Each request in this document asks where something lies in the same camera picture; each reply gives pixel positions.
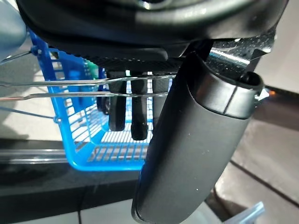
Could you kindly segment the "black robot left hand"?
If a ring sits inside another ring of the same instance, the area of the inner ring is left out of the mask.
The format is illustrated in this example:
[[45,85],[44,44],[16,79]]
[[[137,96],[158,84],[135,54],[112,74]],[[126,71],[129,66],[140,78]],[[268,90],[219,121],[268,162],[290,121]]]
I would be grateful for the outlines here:
[[285,0],[19,0],[49,45],[112,70],[175,72],[142,167],[132,216],[178,224],[206,199],[264,87]]

